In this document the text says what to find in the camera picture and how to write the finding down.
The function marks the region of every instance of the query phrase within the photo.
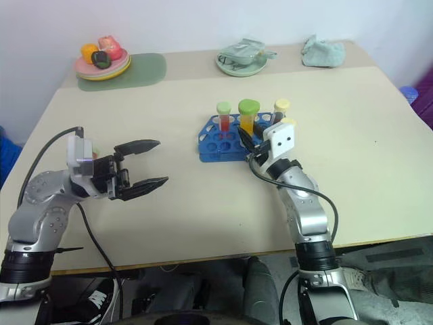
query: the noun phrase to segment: floor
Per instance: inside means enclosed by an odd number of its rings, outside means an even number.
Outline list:
[[[296,269],[294,254],[282,253],[263,255],[260,260],[268,266],[278,293],[280,294],[287,277]],[[200,263],[182,264],[173,269],[152,267],[141,271],[137,280],[125,280],[124,314],[131,314],[132,300],[143,292],[164,285],[167,280],[177,274],[201,274],[211,285],[208,309],[239,315],[242,311],[242,276],[246,270],[246,259],[224,259]],[[377,269],[404,265],[429,264],[433,266],[433,237],[416,238],[383,244],[362,251],[346,253],[341,256],[342,265],[352,265],[361,269]],[[53,282],[53,298],[60,296],[60,292],[68,290],[68,299],[59,302],[60,305],[74,303],[87,288],[92,290],[99,279],[57,278]],[[400,302],[395,308],[389,299],[381,298],[370,292],[351,291],[357,312],[362,320],[371,325],[433,325],[433,305],[424,303]],[[116,306],[113,313],[108,313],[105,322],[117,319]],[[292,325],[301,325],[296,300],[296,284],[289,288],[284,305],[284,316]]]

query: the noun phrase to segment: green placemat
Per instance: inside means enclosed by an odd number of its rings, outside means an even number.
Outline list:
[[[84,91],[100,91],[153,85],[164,79],[167,64],[157,53],[131,55],[131,65],[120,76],[102,81],[90,81],[77,77],[78,88]]]

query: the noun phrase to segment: yellow liquid test tube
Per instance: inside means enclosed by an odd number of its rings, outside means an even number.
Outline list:
[[[241,129],[252,137],[254,119],[256,118],[257,112],[260,110],[260,103],[256,100],[241,100],[238,108],[241,114]]]

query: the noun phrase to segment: black sneaker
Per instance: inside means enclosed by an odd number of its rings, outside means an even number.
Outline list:
[[[74,320],[92,325],[101,322],[107,310],[112,307],[117,287],[115,280],[103,280],[85,301],[70,308],[69,312],[73,313]]]

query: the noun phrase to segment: black cable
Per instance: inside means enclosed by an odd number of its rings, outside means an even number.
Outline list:
[[[296,270],[292,273],[292,275],[287,279],[286,283],[283,286],[283,290],[281,292],[281,296],[279,298],[279,305],[278,305],[278,318],[279,318],[279,325],[283,325],[284,319],[283,319],[283,305],[284,305],[284,297],[286,295],[286,291],[290,285],[290,282],[293,281],[293,279],[298,275],[299,271]]]
[[[332,229],[332,234],[331,234],[331,242],[333,242],[334,238],[336,237],[337,229],[338,229],[338,211],[337,211],[337,207],[335,206],[334,202],[332,202],[332,200],[330,198],[328,198],[325,194],[322,194],[321,192],[314,191],[314,190],[311,190],[309,188],[303,188],[301,186],[295,186],[295,185],[282,183],[280,181],[274,181],[273,179],[267,178],[267,177],[259,174],[256,171],[256,169],[254,168],[254,166],[252,165],[254,158],[256,158],[256,155],[251,154],[249,159],[248,159],[248,165],[250,166],[251,172],[254,174],[254,176],[260,178],[263,181],[267,181],[268,183],[274,184],[276,186],[281,186],[283,188],[291,188],[293,190],[304,191],[304,192],[308,192],[308,193],[317,195],[329,203],[329,205],[332,208],[332,211],[334,212],[334,227]]]
[[[56,140],[58,140],[60,137],[63,137],[65,134],[71,133],[71,132],[81,132],[83,130],[82,127],[71,127],[70,129],[64,130],[56,135],[54,135],[41,149],[41,151],[36,156],[35,160],[33,161],[32,165],[30,166],[30,169],[27,172],[26,178],[24,178],[24,181],[22,182],[20,194],[18,195],[18,204],[17,208],[20,207],[22,203],[22,199],[24,197],[24,192],[26,190],[27,184],[30,181],[30,177],[32,177],[33,172],[35,171],[36,166],[38,165],[40,159],[42,158],[43,154],[47,149],[52,145]]]
[[[95,236],[93,235],[89,222],[87,221],[86,212],[84,211],[83,206],[80,203],[76,204],[78,208],[80,209],[81,215],[83,216],[83,221],[86,226],[87,232],[89,233],[90,238],[92,239],[92,242],[95,244],[98,251],[101,253],[102,257],[108,264],[108,267],[110,268],[111,272],[113,273],[114,277],[116,278],[117,285],[119,287],[119,320],[123,319],[123,287],[122,287],[122,280],[120,279],[119,273],[117,272],[116,268],[113,266],[113,263],[111,263],[110,259],[108,258],[106,252],[102,249],[101,245],[97,242]]]

